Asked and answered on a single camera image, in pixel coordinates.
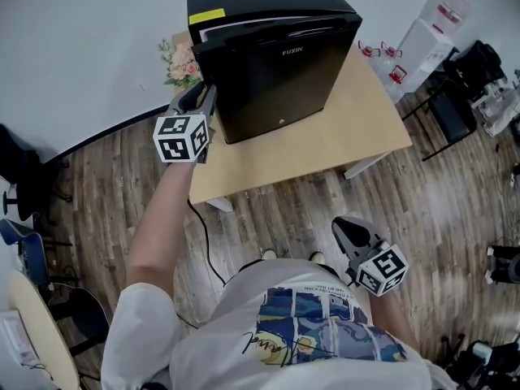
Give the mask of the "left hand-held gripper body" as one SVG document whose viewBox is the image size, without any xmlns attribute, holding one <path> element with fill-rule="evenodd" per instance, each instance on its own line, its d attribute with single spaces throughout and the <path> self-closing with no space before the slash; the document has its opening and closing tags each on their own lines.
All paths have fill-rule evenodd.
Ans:
<svg viewBox="0 0 520 390">
<path fill-rule="evenodd" d="M 153 140 L 162 163 L 205 163 L 215 130 L 214 117 L 204 115 L 206 90 L 190 97 L 189 89 L 174 96 L 164 116 L 157 118 Z"/>
</svg>

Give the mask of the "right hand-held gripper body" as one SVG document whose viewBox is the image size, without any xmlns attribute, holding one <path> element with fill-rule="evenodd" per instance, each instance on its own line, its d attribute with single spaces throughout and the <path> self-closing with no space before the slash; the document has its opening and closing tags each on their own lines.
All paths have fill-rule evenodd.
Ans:
<svg viewBox="0 0 520 390">
<path fill-rule="evenodd" d="M 397 244 L 378 233 L 349 224 L 350 251 L 346 274 L 376 297 L 394 289 L 404 279 L 409 264 Z"/>
</svg>

